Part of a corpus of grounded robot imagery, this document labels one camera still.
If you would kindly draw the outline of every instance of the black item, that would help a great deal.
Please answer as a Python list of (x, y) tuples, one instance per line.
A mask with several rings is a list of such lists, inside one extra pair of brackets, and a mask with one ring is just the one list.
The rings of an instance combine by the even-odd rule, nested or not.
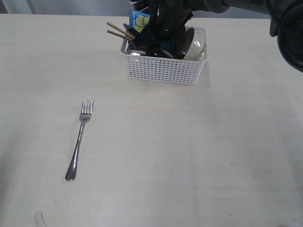
[(303, 0), (138, 0), (138, 10), (149, 7), (149, 24), (134, 39), (134, 45), (157, 46), (178, 35), (192, 11), (215, 13), (236, 7), (269, 14), (269, 33), (277, 36), (285, 60), (303, 72)]

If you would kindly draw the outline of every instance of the table surface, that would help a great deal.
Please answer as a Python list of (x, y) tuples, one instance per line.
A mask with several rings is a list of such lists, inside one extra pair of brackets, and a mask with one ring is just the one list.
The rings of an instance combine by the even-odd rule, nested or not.
[[(126, 17), (0, 15), (0, 226), (277, 227), (299, 222), (303, 74), (269, 20), (208, 30), (198, 83), (126, 78)], [(64, 179), (83, 95), (77, 178)]]

